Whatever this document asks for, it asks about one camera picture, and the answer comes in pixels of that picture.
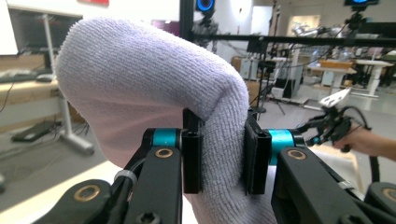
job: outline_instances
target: human hand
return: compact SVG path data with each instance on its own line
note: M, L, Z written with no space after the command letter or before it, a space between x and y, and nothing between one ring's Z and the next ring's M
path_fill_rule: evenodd
M379 156L378 147L380 140L380 136L371 133L369 130L357 124L352 124L348 134L339 141L334 142L333 146L336 148L344 148L346 145L349 145L350 148L364 154Z

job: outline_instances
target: camera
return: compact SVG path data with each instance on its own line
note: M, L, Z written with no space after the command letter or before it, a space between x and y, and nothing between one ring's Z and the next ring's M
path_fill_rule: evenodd
M346 7L368 7L377 5L379 0L346 0L344 6Z

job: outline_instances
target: person's arm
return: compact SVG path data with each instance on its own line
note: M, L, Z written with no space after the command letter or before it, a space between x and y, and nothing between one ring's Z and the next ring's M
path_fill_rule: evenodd
M395 140L377 135L356 125L352 126L347 136L334 143L337 148L343 148L345 145L350 145L352 149L370 156L386 157L396 161Z

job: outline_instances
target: tripod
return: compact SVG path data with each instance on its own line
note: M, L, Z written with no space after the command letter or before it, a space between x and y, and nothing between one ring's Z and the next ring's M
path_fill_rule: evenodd
M259 68L262 71L261 81L264 76L264 73L267 73L268 75L267 75L267 79L266 79L267 83L265 85L265 88L260 90L259 95L256 97L256 99L257 98L261 99L261 97L259 97L259 96L262 95L262 99L265 100L267 97L267 94L271 94L272 98L275 100L275 102L276 102L277 106L279 107L280 111L282 112L282 114L286 115L282 106L280 106L279 101L275 98L274 94L272 93L272 88L275 86L276 79L279 76L279 73L276 73L276 75L274 77L275 81L270 84L270 74L274 72L275 67L276 67L276 63L274 63L274 62L260 62L259 63ZM260 108L263 108L263 106L264 106L264 101L262 101L261 106L260 106L260 101L259 101L258 109L260 110Z

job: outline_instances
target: cardboard box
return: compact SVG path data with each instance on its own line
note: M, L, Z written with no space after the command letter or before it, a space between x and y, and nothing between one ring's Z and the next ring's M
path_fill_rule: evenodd
M253 99L259 94L260 82L245 81L245 83L247 84L248 101L252 102ZM257 105L257 99L254 100L250 105L255 107Z
M232 59L231 59L231 65L233 66L233 68L235 68L235 70L239 73L239 72L241 72L241 60L242 60L242 58L241 57L238 57L238 56L234 56Z

